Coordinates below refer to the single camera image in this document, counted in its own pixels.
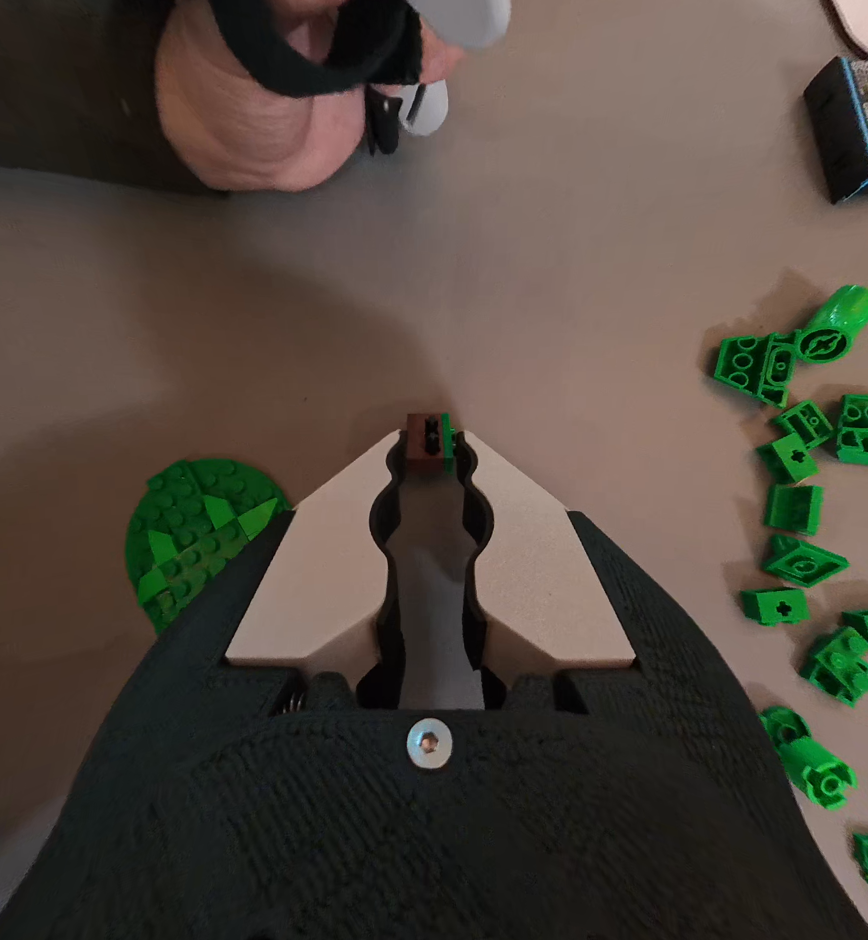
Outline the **brown and green brick assembly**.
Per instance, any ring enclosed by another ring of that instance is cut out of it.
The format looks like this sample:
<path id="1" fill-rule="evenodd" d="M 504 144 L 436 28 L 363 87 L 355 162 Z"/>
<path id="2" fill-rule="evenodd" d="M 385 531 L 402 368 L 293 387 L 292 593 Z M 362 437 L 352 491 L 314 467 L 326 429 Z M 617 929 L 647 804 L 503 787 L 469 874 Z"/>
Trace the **brown and green brick assembly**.
<path id="1" fill-rule="evenodd" d="M 453 473 L 456 432 L 449 413 L 410 413 L 405 433 L 405 469 L 409 475 Z"/>

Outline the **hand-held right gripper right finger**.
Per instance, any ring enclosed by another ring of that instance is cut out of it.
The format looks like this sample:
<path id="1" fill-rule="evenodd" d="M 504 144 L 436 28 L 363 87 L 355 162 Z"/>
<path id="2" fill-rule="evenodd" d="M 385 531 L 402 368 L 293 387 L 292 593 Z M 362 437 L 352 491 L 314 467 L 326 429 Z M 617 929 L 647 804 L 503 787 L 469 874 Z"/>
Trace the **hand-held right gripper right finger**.
<path id="1" fill-rule="evenodd" d="M 624 670 L 636 654 L 567 507 L 470 431 L 456 434 L 465 570 L 463 642 L 486 707 L 522 678 Z"/>

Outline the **person's left hand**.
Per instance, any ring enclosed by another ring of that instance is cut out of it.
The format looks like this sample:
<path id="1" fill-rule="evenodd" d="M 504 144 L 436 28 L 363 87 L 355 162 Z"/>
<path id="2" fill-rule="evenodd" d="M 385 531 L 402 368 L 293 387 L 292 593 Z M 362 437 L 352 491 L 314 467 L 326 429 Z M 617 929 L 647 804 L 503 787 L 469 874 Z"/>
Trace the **person's left hand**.
<path id="1" fill-rule="evenodd" d="M 219 191 L 302 192 L 325 182 L 366 130 L 363 87 L 294 99 L 260 86 L 220 36 L 209 2 L 175 2 L 158 43 L 161 128 Z"/>

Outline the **green round plate assembly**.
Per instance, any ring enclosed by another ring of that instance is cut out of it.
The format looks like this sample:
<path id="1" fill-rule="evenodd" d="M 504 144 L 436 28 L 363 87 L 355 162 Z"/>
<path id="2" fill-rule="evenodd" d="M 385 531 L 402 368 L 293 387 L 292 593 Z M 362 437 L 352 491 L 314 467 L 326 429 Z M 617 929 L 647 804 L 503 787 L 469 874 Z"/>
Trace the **green round plate assembly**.
<path id="1" fill-rule="evenodd" d="M 151 476 L 126 529 L 124 564 L 155 634 L 291 510 L 269 476 L 236 460 L 183 460 Z"/>

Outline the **black battery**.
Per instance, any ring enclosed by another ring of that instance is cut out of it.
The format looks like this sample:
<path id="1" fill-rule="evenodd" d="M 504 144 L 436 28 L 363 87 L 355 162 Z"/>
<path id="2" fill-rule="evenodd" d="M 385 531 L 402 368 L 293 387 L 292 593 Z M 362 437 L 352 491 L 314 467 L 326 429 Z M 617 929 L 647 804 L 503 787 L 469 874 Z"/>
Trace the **black battery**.
<path id="1" fill-rule="evenodd" d="M 868 60 L 834 57 L 803 99 L 831 204 L 868 196 Z"/>

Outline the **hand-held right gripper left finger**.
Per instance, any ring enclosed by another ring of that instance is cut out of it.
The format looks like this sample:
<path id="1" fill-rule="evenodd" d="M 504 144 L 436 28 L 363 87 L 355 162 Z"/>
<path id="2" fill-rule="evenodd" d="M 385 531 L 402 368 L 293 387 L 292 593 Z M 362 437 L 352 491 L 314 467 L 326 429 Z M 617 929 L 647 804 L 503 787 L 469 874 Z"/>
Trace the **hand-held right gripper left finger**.
<path id="1" fill-rule="evenodd" d="M 388 543 L 401 523 L 404 431 L 298 503 L 226 651 L 230 665 L 338 673 L 363 707 L 397 707 L 405 648 Z"/>

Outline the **person's left forearm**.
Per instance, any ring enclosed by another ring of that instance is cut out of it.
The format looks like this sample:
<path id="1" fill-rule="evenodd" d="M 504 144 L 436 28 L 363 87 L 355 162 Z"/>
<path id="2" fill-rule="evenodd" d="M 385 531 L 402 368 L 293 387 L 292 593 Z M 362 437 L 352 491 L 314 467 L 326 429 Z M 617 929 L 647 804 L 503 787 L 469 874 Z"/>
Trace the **person's left forearm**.
<path id="1" fill-rule="evenodd" d="M 169 1 L 0 1 L 0 168 L 219 196 L 159 122 Z"/>

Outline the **pile of green bricks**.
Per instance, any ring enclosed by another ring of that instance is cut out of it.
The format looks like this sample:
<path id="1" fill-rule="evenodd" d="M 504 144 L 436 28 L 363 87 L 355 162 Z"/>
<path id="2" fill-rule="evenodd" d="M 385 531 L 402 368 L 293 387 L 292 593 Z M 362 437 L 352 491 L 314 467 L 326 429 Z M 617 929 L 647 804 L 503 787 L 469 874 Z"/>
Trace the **pile of green bricks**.
<path id="1" fill-rule="evenodd" d="M 845 357 L 868 325 L 868 288 L 835 291 L 803 327 L 790 333 L 725 338 L 713 377 L 778 410 L 770 423 L 780 436 L 757 448 L 771 477 L 764 525 L 769 540 L 765 573 L 790 587 L 744 589 L 745 617 L 763 627 L 803 623 L 810 617 L 807 592 L 849 568 L 847 558 L 826 550 L 817 535 L 824 489 L 807 481 L 819 472 L 815 451 L 832 446 L 842 464 L 868 467 L 868 395 L 847 394 L 833 422 L 812 399 L 789 405 L 797 363 L 827 365 Z M 829 698 L 854 708 L 868 693 L 868 610 L 846 612 L 836 630 L 816 638 L 799 675 Z M 773 706 L 760 722 L 790 783 L 813 804 L 835 811 L 858 787 L 855 772 L 822 746 L 795 711 Z M 856 833 L 853 855 L 868 884 L 868 835 Z"/>

